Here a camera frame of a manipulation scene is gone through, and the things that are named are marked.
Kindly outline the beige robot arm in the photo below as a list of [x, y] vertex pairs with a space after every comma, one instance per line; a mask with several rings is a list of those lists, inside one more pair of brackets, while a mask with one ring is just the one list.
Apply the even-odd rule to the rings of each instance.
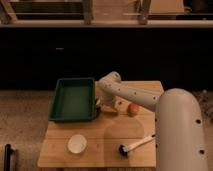
[[118, 96], [155, 113], [156, 171], [209, 171], [202, 112], [193, 94], [181, 88], [160, 92], [130, 87], [115, 71], [97, 85], [105, 105]]

